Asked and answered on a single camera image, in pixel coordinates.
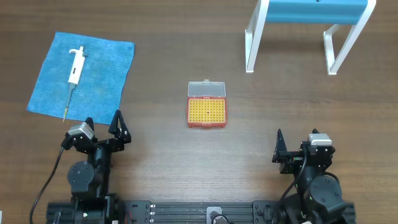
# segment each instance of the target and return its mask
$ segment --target white leg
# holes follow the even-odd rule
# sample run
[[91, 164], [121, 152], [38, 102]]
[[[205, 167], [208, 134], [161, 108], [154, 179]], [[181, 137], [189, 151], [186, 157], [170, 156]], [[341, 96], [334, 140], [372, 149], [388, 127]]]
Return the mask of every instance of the white leg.
[[356, 25], [352, 26], [346, 42], [340, 50], [336, 60], [335, 53], [333, 51], [333, 42], [331, 40], [331, 36], [340, 28], [340, 25], [333, 25], [330, 29], [323, 33], [323, 41], [325, 43], [325, 54], [326, 54], [326, 65], [328, 67], [329, 75], [336, 75], [337, 70], [340, 68], [344, 59], [346, 58], [349, 50], [351, 50], [352, 46], [355, 43], [355, 40], [360, 35], [363, 27], [366, 25], [369, 17], [371, 16], [373, 9], [376, 5], [376, 0], [368, 0], [368, 6], [366, 6], [365, 11], [362, 13], [361, 18]]
[[262, 30], [266, 23], [269, 0], [259, 0], [245, 33], [246, 73], [254, 71]]

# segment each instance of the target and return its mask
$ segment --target blue panel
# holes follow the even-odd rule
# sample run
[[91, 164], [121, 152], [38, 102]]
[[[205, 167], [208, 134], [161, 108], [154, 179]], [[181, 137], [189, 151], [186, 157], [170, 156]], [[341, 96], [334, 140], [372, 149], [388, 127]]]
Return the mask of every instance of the blue panel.
[[358, 23], [368, 0], [270, 0], [267, 22]]

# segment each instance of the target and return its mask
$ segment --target blue cloth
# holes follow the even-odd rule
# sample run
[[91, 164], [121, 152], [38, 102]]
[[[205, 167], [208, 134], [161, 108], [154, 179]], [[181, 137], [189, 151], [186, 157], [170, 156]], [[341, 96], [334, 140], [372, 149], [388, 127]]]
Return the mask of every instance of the blue cloth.
[[270, 0], [267, 22], [358, 23], [368, 0]]
[[67, 119], [110, 124], [119, 109], [127, 73], [134, 57], [134, 43], [104, 40], [57, 32], [30, 98], [27, 110], [63, 118], [68, 79], [75, 54], [84, 46], [87, 55], [79, 84], [72, 93]]

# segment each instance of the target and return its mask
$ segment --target pipette tip box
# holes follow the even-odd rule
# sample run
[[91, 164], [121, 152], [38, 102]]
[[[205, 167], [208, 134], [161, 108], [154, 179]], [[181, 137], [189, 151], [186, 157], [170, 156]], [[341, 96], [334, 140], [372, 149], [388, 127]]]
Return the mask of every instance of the pipette tip box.
[[224, 82], [189, 82], [188, 127], [224, 128], [226, 125], [226, 92]]

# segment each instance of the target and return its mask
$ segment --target wood grain surface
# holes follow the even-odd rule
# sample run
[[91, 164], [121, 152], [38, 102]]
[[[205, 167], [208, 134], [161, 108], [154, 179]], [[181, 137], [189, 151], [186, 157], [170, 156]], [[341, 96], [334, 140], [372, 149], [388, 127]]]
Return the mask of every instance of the wood grain surface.
[[[394, 223], [398, 211], [398, 1], [380, 0], [337, 76], [326, 74], [328, 25], [267, 24], [253, 74], [244, 72], [244, 29], [255, 0], [0, 1], [0, 210], [28, 223], [63, 135], [76, 121], [26, 111], [55, 31], [136, 43], [121, 111], [132, 143], [113, 156], [110, 189], [128, 200], [276, 200], [292, 176], [271, 162], [276, 131], [287, 147], [317, 128], [336, 147], [330, 172], [355, 203], [358, 223]], [[336, 33], [343, 45], [348, 29]], [[189, 81], [226, 83], [224, 129], [188, 129]], [[96, 134], [107, 138], [107, 126]], [[35, 211], [67, 201], [62, 156]]]

